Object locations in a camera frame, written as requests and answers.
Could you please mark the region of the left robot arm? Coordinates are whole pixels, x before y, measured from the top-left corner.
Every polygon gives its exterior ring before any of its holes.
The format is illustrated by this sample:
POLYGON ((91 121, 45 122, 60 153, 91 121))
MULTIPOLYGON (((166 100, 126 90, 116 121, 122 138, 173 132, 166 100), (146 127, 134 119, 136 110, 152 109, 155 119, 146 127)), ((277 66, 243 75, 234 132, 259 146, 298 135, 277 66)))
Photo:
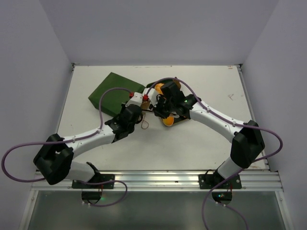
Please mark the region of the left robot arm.
POLYGON ((67 138, 58 134, 51 135, 33 162, 49 185, 69 179, 95 188, 106 179, 92 163, 78 163, 74 158, 96 147, 126 138, 134 131, 141 117, 140 106, 123 105, 120 113, 106 121, 102 127, 67 138))

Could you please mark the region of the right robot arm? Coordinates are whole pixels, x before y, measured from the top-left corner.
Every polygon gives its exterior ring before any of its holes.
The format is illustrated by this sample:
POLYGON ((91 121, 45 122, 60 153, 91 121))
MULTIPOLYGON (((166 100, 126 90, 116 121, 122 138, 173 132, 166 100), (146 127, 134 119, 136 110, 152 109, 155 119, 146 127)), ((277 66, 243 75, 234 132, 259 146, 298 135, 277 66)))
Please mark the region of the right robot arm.
POLYGON ((185 96, 174 81, 162 84, 158 90, 152 85, 147 95, 151 101, 150 109, 156 116, 166 119, 171 115, 178 115, 200 122, 231 143, 227 160, 212 175, 204 177, 205 182, 211 186, 225 188, 230 184, 233 174, 247 169, 264 150, 265 144, 255 121, 245 123, 233 119, 212 109, 194 94, 185 96))

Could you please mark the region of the round yellow fake bun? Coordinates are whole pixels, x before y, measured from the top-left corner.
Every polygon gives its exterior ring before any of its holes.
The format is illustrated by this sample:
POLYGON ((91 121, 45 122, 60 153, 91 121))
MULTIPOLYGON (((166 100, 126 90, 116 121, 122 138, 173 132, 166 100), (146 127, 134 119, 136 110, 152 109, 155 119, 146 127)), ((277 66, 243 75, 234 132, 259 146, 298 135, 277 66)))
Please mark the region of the round yellow fake bun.
POLYGON ((161 87, 164 86, 164 83, 158 83, 155 85, 154 89, 159 93, 159 94, 163 94, 161 87))

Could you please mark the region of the green brown paper bag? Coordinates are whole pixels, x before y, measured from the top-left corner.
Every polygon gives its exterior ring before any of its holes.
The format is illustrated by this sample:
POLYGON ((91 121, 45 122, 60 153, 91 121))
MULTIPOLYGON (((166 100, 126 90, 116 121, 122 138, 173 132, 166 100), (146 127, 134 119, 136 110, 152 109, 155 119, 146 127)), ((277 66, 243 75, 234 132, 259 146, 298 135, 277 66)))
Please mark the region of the green brown paper bag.
POLYGON ((130 92, 143 93, 145 86, 116 73, 107 77, 89 95, 88 99, 99 111, 100 126, 103 123, 102 114, 115 117, 121 111, 122 103, 128 101, 130 92))

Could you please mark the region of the orange sugared fake bun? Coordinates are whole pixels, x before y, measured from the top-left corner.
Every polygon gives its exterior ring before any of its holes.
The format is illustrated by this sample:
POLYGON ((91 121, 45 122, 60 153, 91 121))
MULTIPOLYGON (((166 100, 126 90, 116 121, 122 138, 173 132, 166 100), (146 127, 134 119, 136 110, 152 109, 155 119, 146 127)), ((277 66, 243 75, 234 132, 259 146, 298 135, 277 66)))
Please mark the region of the orange sugared fake bun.
POLYGON ((173 116, 169 116, 168 118, 163 118, 162 122, 165 126, 170 127, 174 124, 174 117, 173 116))

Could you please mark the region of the brown fake croissant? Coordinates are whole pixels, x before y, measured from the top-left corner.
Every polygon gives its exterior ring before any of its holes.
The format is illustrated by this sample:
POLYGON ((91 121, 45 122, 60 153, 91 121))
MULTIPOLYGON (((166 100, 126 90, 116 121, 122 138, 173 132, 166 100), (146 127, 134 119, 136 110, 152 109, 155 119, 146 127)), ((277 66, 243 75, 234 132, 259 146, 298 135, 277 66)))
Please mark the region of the brown fake croissant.
POLYGON ((173 82, 177 85, 179 89, 181 89, 181 84, 177 77, 174 77, 173 82))

